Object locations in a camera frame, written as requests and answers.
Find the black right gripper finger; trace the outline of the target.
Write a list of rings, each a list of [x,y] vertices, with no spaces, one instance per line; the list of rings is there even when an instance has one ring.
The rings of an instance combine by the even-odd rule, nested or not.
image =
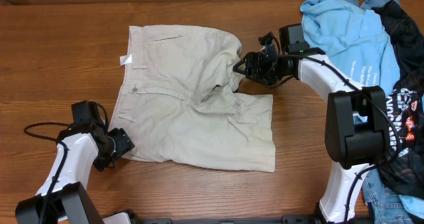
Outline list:
[[[243,58],[240,59],[240,61],[238,61],[233,68],[239,68],[240,66],[245,66],[246,63],[249,62],[249,55],[245,55]]]
[[[246,79],[250,79],[250,73],[248,69],[238,69],[238,68],[234,68],[233,69],[234,72],[238,73],[238,74],[242,74]]]

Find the beige shorts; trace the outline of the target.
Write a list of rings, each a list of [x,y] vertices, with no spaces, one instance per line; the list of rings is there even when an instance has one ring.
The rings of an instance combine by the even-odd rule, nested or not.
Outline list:
[[[235,35],[215,28],[131,26],[111,118],[134,142],[126,158],[273,172],[273,97],[238,91],[241,50]]]

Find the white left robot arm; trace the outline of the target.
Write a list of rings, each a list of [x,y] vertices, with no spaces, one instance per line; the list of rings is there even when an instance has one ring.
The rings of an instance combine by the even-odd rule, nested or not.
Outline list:
[[[55,142],[57,155],[35,196],[17,204],[18,223],[138,223],[136,215],[129,210],[102,217],[86,191],[92,166],[100,171],[115,168],[116,160],[134,148],[123,129],[114,128],[105,133],[103,127],[96,124],[65,125],[66,129],[52,138],[29,131],[38,126],[43,123],[29,125],[24,132]]]

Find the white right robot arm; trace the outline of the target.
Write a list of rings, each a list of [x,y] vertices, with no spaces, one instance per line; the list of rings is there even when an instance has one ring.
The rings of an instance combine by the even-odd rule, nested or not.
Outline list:
[[[313,215],[285,215],[282,223],[371,223],[356,217],[354,208],[366,175],[390,145],[383,89],[350,80],[319,48],[249,52],[233,70],[268,87],[295,78],[327,104],[325,147],[333,163],[325,193]]]

